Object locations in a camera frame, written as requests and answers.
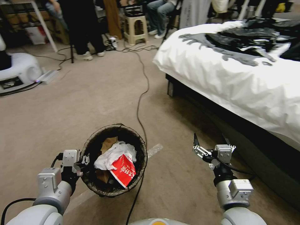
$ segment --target wastebasket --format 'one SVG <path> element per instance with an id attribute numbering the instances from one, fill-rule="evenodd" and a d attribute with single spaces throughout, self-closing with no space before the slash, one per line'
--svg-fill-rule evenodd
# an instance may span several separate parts
<path id="1" fill-rule="evenodd" d="M 117 137 L 118 141 L 124 141 L 127 144 L 133 145 L 137 152 L 137 161 L 133 163 L 135 166 L 136 175 L 128 184 L 127 189 L 124 189 L 117 181 L 113 184 L 104 183 L 96 177 L 94 162 L 101 153 L 100 150 L 102 147 L 102 143 L 106 138 L 113 137 Z M 93 133 L 84 144 L 80 160 L 82 161 L 83 156 L 87 156 L 88 154 L 90 162 L 88 165 L 88 169 L 83 172 L 81 179 L 90 190 L 92 190 L 99 196 L 107 196 L 110 198 L 130 191 L 138 184 L 139 180 L 144 174 L 148 159 L 145 142 L 143 141 L 141 136 L 135 130 L 131 129 L 130 127 L 124 126 L 123 124 L 108 125 Z"/>

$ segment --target shoe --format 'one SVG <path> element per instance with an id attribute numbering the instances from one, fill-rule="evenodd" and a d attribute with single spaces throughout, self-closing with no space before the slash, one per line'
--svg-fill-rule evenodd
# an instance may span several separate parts
<path id="1" fill-rule="evenodd" d="M 77 60 L 84 60 L 84 61 L 91 61 L 93 60 L 93 57 L 89 51 L 84 53 L 83 55 L 74 54 L 75 59 Z"/>
<path id="2" fill-rule="evenodd" d="M 103 8 L 101 8 L 100 6 L 96 6 L 96 10 L 97 10 L 97 11 L 102 11 Z"/>
<path id="3" fill-rule="evenodd" d="M 103 52 L 98 52 L 98 53 L 97 53 L 97 56 L 98 56 L 98 57 L 103 57 L 104 55 L 105 55 L 105 51 L 103 51 Z"/>
<path id="4" fill-rule="evenodd" d="M 161 39 L 161 38 L 163 38 L 165 35 L 166 35 L 166 30 L 165 30 L 161 35 L 158 35 L 158 34 L 155 35 L 154 38 L 155 38 L 155 39 Z"/>
<path id="5" fill-rule="evenodd" d="M 157 30 L 149 31 L 148 34 L 149 34 L 149 35 L 155 35 L 155 34 L 157 34 Z"/>

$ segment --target jeans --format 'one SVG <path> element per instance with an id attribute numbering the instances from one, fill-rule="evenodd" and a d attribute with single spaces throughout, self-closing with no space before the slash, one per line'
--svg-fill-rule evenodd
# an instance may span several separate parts
<path id="1" fill-rule="evenodd" d="M 103 52 L 105 46 L 93 0 L 59 0 L 59 3 L 77 54 L 89 51 L 89 41 L 97 53 Z"/>
<path id="2" fill-rule="evenodd" d="M 63 19 L 62 12 L 61 11 L 56 12 L 56 10 L 54 9 L 54 6 L 50 2 L 46 2 L 45 7 L 47 8 L 48 12 L 51 13 L 52 16 L 57 18 L 60 21 L 60 23 L 62 24 L 62 26 L 67 30 L 68 26 L 67 26 L 66 22 Z"/>
<path id="3" fill-rule="evenodd" d="M 157 0 L 147 5 L 150 31 L 157 30 L 162 35 L 166 29 L 167 14 L 175 9 L 175 5 L 167 0 Z"/>

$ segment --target red paper packet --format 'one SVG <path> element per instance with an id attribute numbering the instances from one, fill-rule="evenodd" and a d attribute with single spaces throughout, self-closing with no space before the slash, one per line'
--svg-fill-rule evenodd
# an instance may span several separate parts
<path id="1" fill-rule="evenodd" d="M 123 154 L 112 165 L 117 169 L 110 170 L 110 172 L 124 188 L 127 188 L 127 185 L 136 174 L 133 162 Z"/>

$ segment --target beige carpet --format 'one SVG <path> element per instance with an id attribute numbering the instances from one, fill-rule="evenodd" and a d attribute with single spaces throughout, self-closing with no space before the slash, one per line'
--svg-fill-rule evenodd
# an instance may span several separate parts
<path id="1" fill-rule="evenodd" d="M 159 43 L 151 39 L 148 45 Z M 33 54 L 59 57 L 49 44 L 26 48 Z M 155 52 L 140 52 L 150 79 L 150 91 L 142 99 L 140 117 L 148 147 L 160 143 L 163 149 L 148 161 L 130 221 L 164 217 L 192 225 L 219 224 L 222 210 L 217 202 L 213 172 L 192 153 L 192 145 L 193 132 L 197 132 L 206 148 L 221 143 L 220 133 L 188 101 L 167 95 L 164 73 L 152 63 Z M 57 61 L 39 61 L 47 69 L 57 68 Z M 134 53 L 107 52 L 103 58 L 94 56 L 90 62 L 74 64 L 67 61 L 62 66 L 63 70 L 49 85 L 0 98 L 0 210 L 15 199 L 36 197 L 37 174 L 49 167 L 64 149 L 81 149 L 97 129 L 123 123 L 143 136 L 136 107 L 147 83 Z M 242 167 L 237 161 L 233 164 Z M 300 224 L 298 211 L 260 180 L 252 184 L 255 193 L 250 209 L 267 224 Z M 100 198 L 79 180 L 64 224 L 124 224 L 136 191 L 137 188 L 114 199 Z M 28 206 L 28 202 L 13 205 L 6 221 Z"/>

